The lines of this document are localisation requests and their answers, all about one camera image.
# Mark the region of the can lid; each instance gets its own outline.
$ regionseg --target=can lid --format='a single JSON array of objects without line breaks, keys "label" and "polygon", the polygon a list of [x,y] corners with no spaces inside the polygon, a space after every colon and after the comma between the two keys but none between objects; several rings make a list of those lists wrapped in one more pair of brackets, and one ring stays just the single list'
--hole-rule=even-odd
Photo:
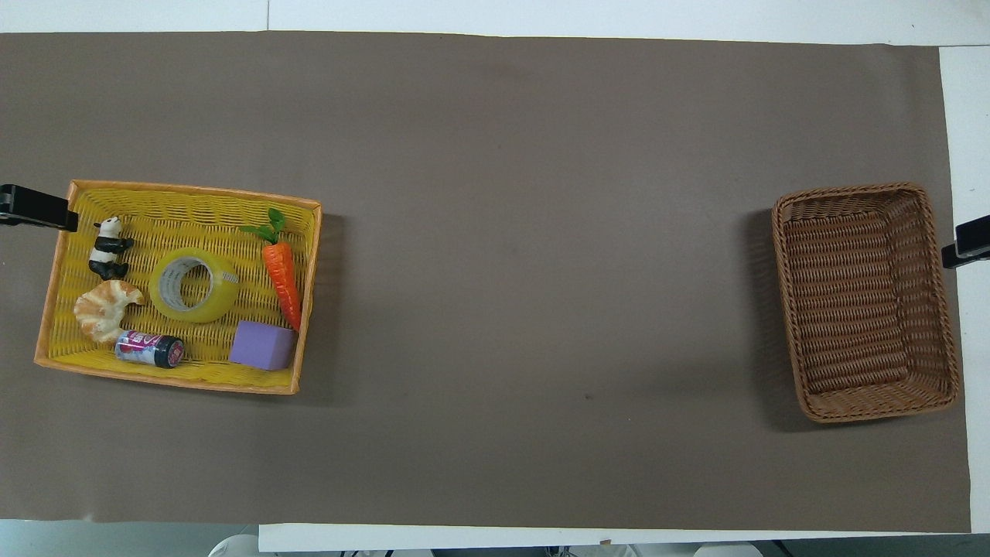
[{"label": "can lid", "polygon": [[160,368],[174,368],[179,365],[184,353],[182,339],[164,336],[154,347],[154,364]]}]

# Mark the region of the purple foam block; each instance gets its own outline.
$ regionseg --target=purple foam block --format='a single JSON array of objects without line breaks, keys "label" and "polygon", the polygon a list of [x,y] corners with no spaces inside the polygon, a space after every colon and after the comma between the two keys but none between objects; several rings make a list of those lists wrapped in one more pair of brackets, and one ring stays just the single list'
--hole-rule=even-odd
[{"label": "purple foam block", "polygon": [[231,347],[231,362],[263,370],[282,370],[292,361],[296,333],[274,325],[241,321]]}]

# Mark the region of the white floor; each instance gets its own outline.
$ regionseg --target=white floor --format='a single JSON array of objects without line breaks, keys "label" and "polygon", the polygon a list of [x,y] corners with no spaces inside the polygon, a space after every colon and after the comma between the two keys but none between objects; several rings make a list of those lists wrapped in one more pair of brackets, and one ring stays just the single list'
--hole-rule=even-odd
[{"label": "white floor", "polygon": [[[990,213],[990,0],[0,0],[0,33],[380,31],[939,46],[955,223]],[[990,532],[990,264],[957,271],[972,530]],[[0,528],[0,546],[4,544]],[[265,551],[768,539],[864,532],[274,524]]]},{"label": "white floor", "polygon": [[252,524],[0,520],[0,557],[206,557]]}]

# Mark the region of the toy panda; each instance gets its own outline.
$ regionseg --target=toy panda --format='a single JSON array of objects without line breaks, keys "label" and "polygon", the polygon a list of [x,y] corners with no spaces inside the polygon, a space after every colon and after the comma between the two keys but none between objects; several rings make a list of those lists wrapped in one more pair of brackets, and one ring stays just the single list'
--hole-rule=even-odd
[{"label": "toy panda", "polygon": [[100,276],[100,279],[122,279],[127,274],[128,264],[117,263],[117,255],[123,254],[134,246],[131,238],[121,238],[120,217],[110,217],[103,222],[95,222],[93,226],[100,229],[96,244],[89,252],[89,270]]}]

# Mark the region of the orange carrot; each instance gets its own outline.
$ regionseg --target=orange carrot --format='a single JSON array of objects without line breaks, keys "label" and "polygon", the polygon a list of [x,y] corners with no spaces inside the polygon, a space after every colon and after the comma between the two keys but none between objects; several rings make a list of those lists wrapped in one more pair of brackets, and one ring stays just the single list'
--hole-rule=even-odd
[{"label": "orange carrot", "polygon": [[282,315],[299,330],[302,326],[302,308],[299,303],[299,290],[296,289],[296,275],[292,265],[292,248],[278,241],[278,233],[285,227],[285,216],[275,208],[268,209],[269,225],[242,226],[241,230],[257,235],[269,243],[261,250],[264,267],[268,270],[271,283],[278,295],[278,306]]}]

